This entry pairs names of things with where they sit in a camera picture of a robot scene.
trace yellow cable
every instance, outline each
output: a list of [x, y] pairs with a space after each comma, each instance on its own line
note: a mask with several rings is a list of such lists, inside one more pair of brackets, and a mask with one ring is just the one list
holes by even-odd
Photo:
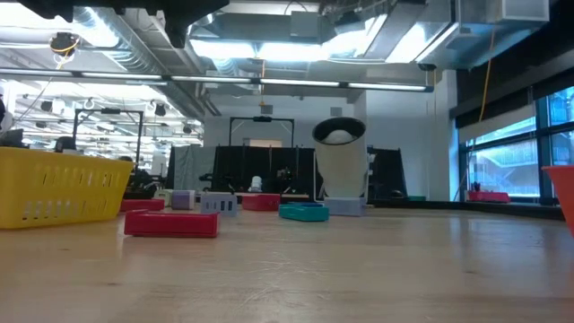
[[52, 44], [51, 44], [51, 43], [50, 43], [50, 48], [51, 48], [52, 51], [54, 51], [54, 52], [57, 52], [57, 53], [65, 53], [65, 52], [68, 52], [68, 51], [74, 49], [76, 46], [78, 46], [79, 43], [80, 43], [80, 39], [78, 38], [78, 39], [75, 40], [75, 43], [74, 43], [72, 46], [70, 46], [69, 48], [55, 49], [55, 48], [52, 47]]
[[[495, 35], [496, 35], [496, 24], [492, 25], [491, 48], [490, 48], [491, 53], [494, 51]], [[479, 124], [481, 122], [483, 122], [484, 111], [486, 110], [486, 98], [488, 96], [488, 85], [489, 85], [489, 82], [491, 79], [491, 66], [492, 66], [492, 55], [491, 55], [491, 58], [489, 58], [489, 60], [488, 60], [488, 65], [486, 66], [486, 78], [484, 79], [484, 91], [483, 91], [483, 104], [481, 106], [481, 114], [478, 117], [478, 123]], [[475, 147], [476, 147], [476, 138], [473, 139], [473, 145], [471, 146], [470, 151], [469, 151], [470, 156], [473, 155]], [[465, 168], [466, 168], [465, 175], [463, 176], [463, 178], [460, 180], [460, 183], [458, 184], [458, 189], [457, 189], [457, 192], [455, 193], [455, 198], [453, 199], [453, 201], [457, 200], [458, 194], [460, 193], [460, 189], [462, 188], [462, 186], [466, 180], [466, 177], [468, 176], [468, 171], [469, 171], [468, 163], [466, 164]]]

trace red tray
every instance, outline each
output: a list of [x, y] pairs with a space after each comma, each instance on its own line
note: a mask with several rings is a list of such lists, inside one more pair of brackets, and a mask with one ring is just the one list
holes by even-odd
[[245, 195], [241, 205], [248, 211], [279, 211], [281, 196], [279, 194]]
[[124, 234], [148, 237], [215, 238], [218, 214], [164, 214], [147, 210], [126, 213]]
[[510, 203], [510, 196], [508, 193], [500, 192], [468, 192], [468, 200], [471, 202]]
[[123, 200], [119, 207], [120, 212], [134, 210], [161, 211], [165, 207], [165, 201], [160, 199], [149, 200]]

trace orange object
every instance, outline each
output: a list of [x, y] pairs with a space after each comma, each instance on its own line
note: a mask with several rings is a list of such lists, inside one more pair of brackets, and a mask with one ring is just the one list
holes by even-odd
[[574, 237], [574, 166], [543, 167], [543, 170], [554, 183], [564, 218]]

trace plastic basket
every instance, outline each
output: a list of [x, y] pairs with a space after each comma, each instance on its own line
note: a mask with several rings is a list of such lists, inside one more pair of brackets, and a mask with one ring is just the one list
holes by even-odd
[[109, 220], [133, 164], [0, 148], [0, 229]]

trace wooden table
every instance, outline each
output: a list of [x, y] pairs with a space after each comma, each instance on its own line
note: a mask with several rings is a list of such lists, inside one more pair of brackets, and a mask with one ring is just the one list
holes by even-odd
[[0, 231], [0, 322], [569, 322], [564, 223], [369, 210], [222, 219], [220, 237], [126, 237], [122, 218]]

